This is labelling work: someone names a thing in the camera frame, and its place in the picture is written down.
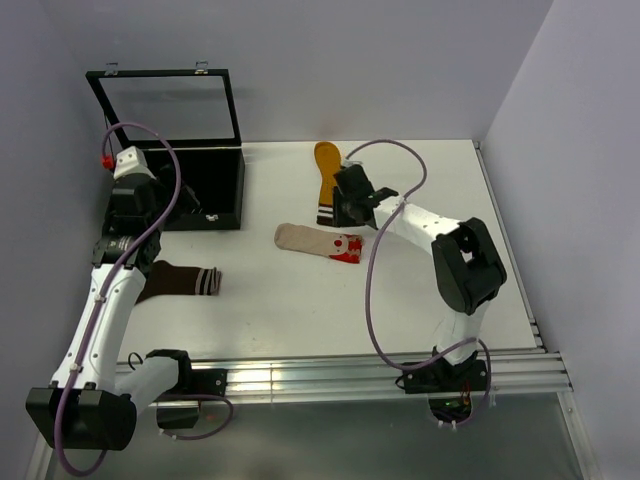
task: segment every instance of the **striped sock cuff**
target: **striped sock cuff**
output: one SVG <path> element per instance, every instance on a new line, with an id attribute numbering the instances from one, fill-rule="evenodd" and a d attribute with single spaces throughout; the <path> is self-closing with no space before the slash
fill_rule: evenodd
<path id="1" fill-rule="evenodd" d="M 318 204 L 318 214 L 316 216 L 318 225 L 331 227 L 333 225 L 333 207 L 331 205 Z"/>
<path id="2" fill-rule="evenodd" d="M 217 295 L 220 291 L 222 272 L 217 268 L 201 268 L 196 278 L 196 295 Z"/>

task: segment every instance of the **white tabletop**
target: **white tabletop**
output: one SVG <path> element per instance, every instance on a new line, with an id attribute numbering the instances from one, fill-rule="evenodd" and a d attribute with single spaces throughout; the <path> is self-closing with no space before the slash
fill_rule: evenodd
<path id="1" fill-rule="evenodd" d="M 361 142 L 336 142 L 344 153 Z M 481 337 L 491 349 L 534 348 L 524 302 L 491 198 L 468 140 L 408 141 L 424 156 L 427 184 L 411 202 L 440 215 L 482 219 L 507 269 L 508 281 L 491 303 Z M 375 231 L 365 236 L 359 265 L 283 251 L 273 243 L 280 223 L 315 224 L 320 173 L 315 142 L 248 143 L 242 230 L 165 232 L 159 259 L 174 265 L 218 267 L 217 297 L 166 296 L 131 315 L 120 360 L 131 351 L 187 350 L 191 358 L 253 359 L 374 353 L 364 320 L 364 283 Z M 404 193 L 420 168 L 407 152 L 375 145 L 358 153 L 375 188 Z M 376 261 L 374 323 L 387 352 L 430 351 L 448 308 L 436 288 L 433 261 L 389 234 Z"/>

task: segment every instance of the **metal frame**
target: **metal frame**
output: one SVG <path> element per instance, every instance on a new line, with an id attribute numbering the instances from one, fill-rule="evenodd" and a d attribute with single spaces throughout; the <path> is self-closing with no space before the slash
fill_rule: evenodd
<path id="1" fill-rule="evenodd" d="M 24 476 L 26 480 L 45 480 L 51 465 L 53 449 L 47 445 L 46 440 L 40 433 L 37 433 L 37 435 L 27 473 Z"/>
<path id="2" fill-rule="evenodd" d="M 101 80 L 103 78 L 154 78 L 154 77 L 222 77 L 224 92 L 229 107 L 229 116 L 233 127 L 232 138 L 209 138 L 190 140 L 169 140 L 173 148 L 210 148 L 210 147 L 239 147 L 242 145 L 240 137 L 240 127 L 238 125 L 238 114 L 236 113 L 233 91 L 231 89 L 231 78 L 229 70 L 226 69 L 199 69 L 195 70 L 105 70 L 90 71 L 85 74 L 93 93 L 96 95 L 105 116 L 111 125 L 119 123 L 118 115 L 113 109 L 113 105 L 107 97 Z M 122 148 L 136 146 L 141 150 L 164 149 L 159 140 L 129 140 L 123 129 L 116 130 L 116 137 L 120 141 Z"/>
<path id="3" fill-rule="evenodd" d="M 492 353 L 493 395 L 557 393 L 572 390 L 559 353 Z M 393 355 L 396 362 L 429 354 Z M 193 368 L 228 369 L 226 396 L 237 404 L 362 401 L 419 398 L 394 385 L 399 372 L 377 356 L 257 361 L 194 361 Z M 118 366 L 117 376 L 130 372 Z M 443 398 L 448 394 L 432 394 Z M 177 406 L 180 402 L 159 402 Z"/>
<path id="4" fill-rule="evenodd" d="M 582 417 L 576 407 L 575 398 L 572 392 L 558 393 L 558 401 L 562 409 L 562 415 L 567 425 L 567 431 L 573 444 L 573 449 L 580 465 L 582 478 L 584 480 L 602 480 L 602 473 L 598 467 L 595 452 L 591 447 L 589 436 L 582 423 Z"/>

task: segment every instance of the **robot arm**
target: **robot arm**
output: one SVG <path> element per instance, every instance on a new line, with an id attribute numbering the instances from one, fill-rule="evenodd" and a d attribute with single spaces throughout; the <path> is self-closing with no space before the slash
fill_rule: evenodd
<path id="1" fill-rule="evenodd" d="M 384 225 L 405 201 L 397 192 L 374 190 L 363 168 L 352 164 L 335 175 L 334 226 Z M 433 257 L 438 291 L 450 307 L 435 350 L 444 351 L 467 338 L 477 338 L 484 313 L 506 281 L 506 271 L 481 220 L 446 218 L 412 204 L 387 227 Z M 476 356 L 475 344 L 446 355 L 452 367 L 464 367 Z"/>
<path id="2" fill-rule="evenodd" d="M 82 317 L 49 386 L 31 389 L 26 402 L 29 415 L 51 447 L 56 412 L 69 381 L 73 384 L 63 415 L 64 448 L 122 450 L 131 440 L 137 415 L 164 392 L 183 388 L 191 375 L 187 352 L 156 350 L 135 372 L 116 381 L 120 346 L 136 299 L 160 252 L 160 232 L 152 233 L 122 268 L 114 264 L 167 208 L 172 186 L 151 173 L 143 153 L 135 147 L 124 150 L 114 165 L 105 167 L 113 170 L 115 182 L 102 238 L 94 248 L 91 286 Z M 118 270 L 109 290 L 100 297 L 113 268 Z M 102 308 L 89 347 L 78 359 L 96 302 L 103 302 Z"/>

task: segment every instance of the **lavender wall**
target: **lavender wall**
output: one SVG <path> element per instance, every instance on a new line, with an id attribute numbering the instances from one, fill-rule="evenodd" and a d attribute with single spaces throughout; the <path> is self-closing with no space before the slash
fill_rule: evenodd
<path id="1" fill-rule="evenodd" d="M 640 3 L 555 0 L 484 142 L 608 479 L 640 472 Z"/>
<path id="2" fill-rule="evenodd" d="M 80 65 L 229 68 L 245 140 L 482 138 L 552 0 L 41 0 Z"/>
<path id="3" fill-rule="evenodd" d="M 0 478 L 22 478 L 24 402 L 62 359 L 87 294 L 105 175 L 82 71 L 35 0 L 0 14 Z"/>

